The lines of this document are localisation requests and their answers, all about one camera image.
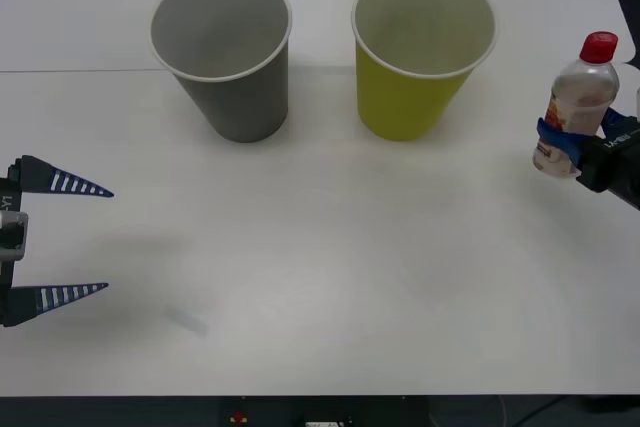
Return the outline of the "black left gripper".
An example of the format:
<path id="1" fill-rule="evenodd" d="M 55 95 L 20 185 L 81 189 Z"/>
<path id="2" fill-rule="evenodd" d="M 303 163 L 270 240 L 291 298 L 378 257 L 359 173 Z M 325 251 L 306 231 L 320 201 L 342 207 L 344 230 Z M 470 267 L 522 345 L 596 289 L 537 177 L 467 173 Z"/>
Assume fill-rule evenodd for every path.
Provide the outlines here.
<path id="1" fill-rule="evenodd" d="M 23 258 L 22 191 L 34 194 L 114 197 L 110 190 L 34 156 L 18 159 L 18 182 L 1 179 L 1 325 L 14 327 L 93 295 L 108 283 L 12 287 L 14 263 Z"/>

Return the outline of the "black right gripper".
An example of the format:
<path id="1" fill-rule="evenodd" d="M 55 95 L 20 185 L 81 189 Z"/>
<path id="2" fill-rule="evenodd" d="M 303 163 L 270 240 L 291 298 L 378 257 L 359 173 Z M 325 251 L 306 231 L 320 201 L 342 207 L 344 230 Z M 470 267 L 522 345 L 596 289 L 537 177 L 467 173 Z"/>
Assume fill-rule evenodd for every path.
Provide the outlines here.
<path id="1" fill-rule="evenodd" d="M 639 207 L 639 121 L 609 107 L 601 121 L 605 138 L 565 132 L 543 118 L 537 121 L 542 141 L 564 152 L 580 174 L 578 182 L 590 191 L 608 191 Z"/>

